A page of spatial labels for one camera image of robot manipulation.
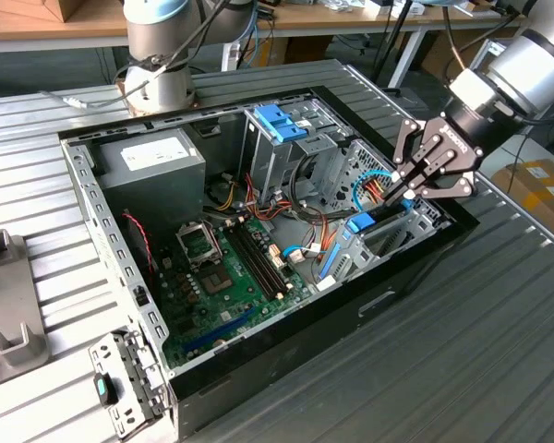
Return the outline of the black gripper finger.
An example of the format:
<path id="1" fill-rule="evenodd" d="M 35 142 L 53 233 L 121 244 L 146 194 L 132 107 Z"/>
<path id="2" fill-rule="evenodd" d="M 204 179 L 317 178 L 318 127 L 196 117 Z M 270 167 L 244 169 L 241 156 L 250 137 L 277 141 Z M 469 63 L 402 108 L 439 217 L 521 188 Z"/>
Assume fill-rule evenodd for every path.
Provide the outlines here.
<path id="1" fill-rule="evenodd" d="M 454 150 L 445 150 L 433 161 L 426 161 L 425 166 L 408 162 L 399 170 L 401 182 L 406 187 L 403 196 L 406 199 L 470 197 L 474 191 L 473 182 L 463 175 L 457 178 L 451 186 L 437 187 L 436 185 L 435 180 L 442 174 L 442 171 L 447 170 L 447 164 L 456 158 L 457 154 Z"/>
<path id="2" fill-rule="evenodd" d="M 401 124 L 392 162 L 391 185 L 383 195 L 385 203 L 400 200 L 407 191 L 416 191 L 428 177 L 426 159 L 441 144 L 441 136 L 425 138 L 424 121 L 405 119 Z"/>

